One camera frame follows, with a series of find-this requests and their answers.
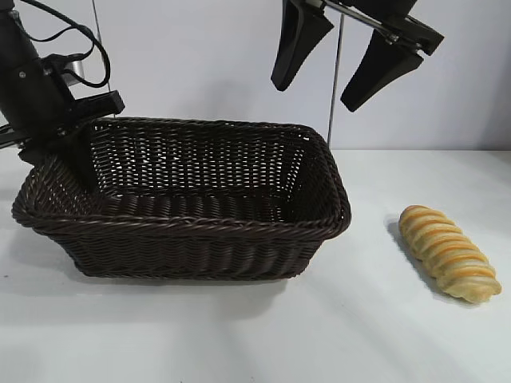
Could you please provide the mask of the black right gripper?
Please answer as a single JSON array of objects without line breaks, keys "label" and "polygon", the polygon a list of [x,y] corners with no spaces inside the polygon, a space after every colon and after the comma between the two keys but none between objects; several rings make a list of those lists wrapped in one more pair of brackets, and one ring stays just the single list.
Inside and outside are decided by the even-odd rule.
[{"label": "black right gripper", "polygon": [[443,41],[443,35],[410,16],[415,4],[414,0],[282,1],[273,85],[285,91],[308,55],[334,28],[325,16],[328,6],[376,30],[340,98],[355,112],[382,88],[423,63],[412,50],[432,55]]}]

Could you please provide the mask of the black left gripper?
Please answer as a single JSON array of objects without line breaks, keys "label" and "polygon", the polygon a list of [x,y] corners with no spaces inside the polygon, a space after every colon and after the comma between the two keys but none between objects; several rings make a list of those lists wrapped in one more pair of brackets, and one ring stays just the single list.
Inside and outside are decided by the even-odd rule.
[{"label": "black left gripper", "polygon": [[[102,44],[87,27],[61,17],[68,31],[77,31],[91,43],[83,53],[39,55],[38,39],[28,33],[18,15],[1,17],[1,146],[21,144],[18,157],[43,164],[54,155],[69,158],[70,167],[88,192],[98,188],[87,124],[118,114],[125,105],[118,91],[76,98],[71,86],[100,89],[107,85],[111,64]],[[99,82],[85,79],[77,65],[98,50],[105,75]]]}]

